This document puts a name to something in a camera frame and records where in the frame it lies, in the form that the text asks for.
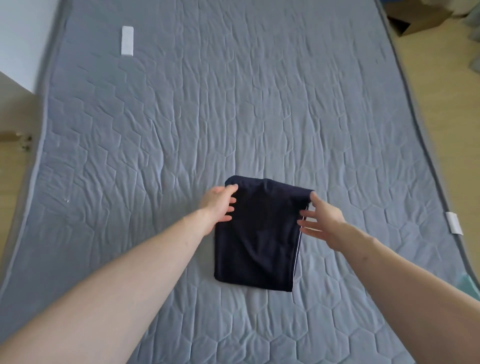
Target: hand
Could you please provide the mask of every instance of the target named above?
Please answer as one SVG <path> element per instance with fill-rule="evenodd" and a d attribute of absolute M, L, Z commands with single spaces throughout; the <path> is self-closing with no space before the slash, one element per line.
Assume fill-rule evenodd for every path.
<path fill-rule="evenodd" d="M 204 210 L 209 216 L 208 227 L 205 235 L 208 235 L 215 224 L 232 220 L 232 216 L 226 215 L 227 212 L 234 210 L 233 206 L 237 199 L 232 195 L 238 190 L 237 184 L 231 184 L 227 187 L 217 186 L 208 190 L 200 201 L 200 209 Z"/>
<path fill-rule="evenodd" d="M 325 240 L 331 249 L 340 249 L 338 230 L 346 224 L 342 211 L 331 204 L 322 201 L 315 191 L 310 193 L 310 199 L 315 211 L 303 210 L 300 215 L 306 218 L 314 218 L 317 221 L 298 220 L 300 231 L 305 235 Z"/>

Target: cardboard box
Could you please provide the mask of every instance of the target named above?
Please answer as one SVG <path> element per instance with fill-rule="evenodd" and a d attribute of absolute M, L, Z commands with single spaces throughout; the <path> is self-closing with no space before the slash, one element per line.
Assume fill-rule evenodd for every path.
<path fill-rule="evenodd" d="M 384 4 L 391 26 L 399 36 L 434 28 L 452 15 L 441 6 L 426 5 L 420 0 L 401 0 Z"/>

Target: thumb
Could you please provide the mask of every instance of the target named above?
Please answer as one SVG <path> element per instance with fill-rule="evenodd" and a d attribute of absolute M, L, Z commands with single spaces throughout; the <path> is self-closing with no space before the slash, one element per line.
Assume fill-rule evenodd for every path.
<path fill-rule="evenodd" d="M 227 187 L 225 187 L 225 190 L 223 190 L 223 194 L 231 197 L 238 189 L 239 186 L 237 184 L 229 184 Z"/>
<path fill-rule="evenodd" d="M 315 191 L 310 192 L 310 200 L 315 207 L 322 203 L 322 200 L 318 197 L 317 192 Z"/>

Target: quilted mattress cover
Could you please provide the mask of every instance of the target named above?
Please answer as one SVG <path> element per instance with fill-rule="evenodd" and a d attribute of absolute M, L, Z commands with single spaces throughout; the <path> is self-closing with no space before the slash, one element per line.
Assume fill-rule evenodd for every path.
<path fill-rule="evenodd" d="M 472 274 L 376 1 L 68 0 L 59 25 L 0 341 L 234 174 L 315 189 L 447 282 Z M 413 362 L 344 258 L 302 240 L 286 293 L 215 281 L 206 237 L 130 363 Z"/>

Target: forearm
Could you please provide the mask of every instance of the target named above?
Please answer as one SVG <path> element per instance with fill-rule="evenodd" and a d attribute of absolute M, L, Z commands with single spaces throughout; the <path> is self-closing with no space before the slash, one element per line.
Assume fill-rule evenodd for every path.
<path fill-rule="evenodd" d="M 479 363 L 480 303 L 345 225 L 341 252 L 419 364 Z"/>
<path fill-rule="evenodd" d="M 79 283 L 0 347 L 0 363 L 125 363 L 207 219 L 196 211 Z"/>

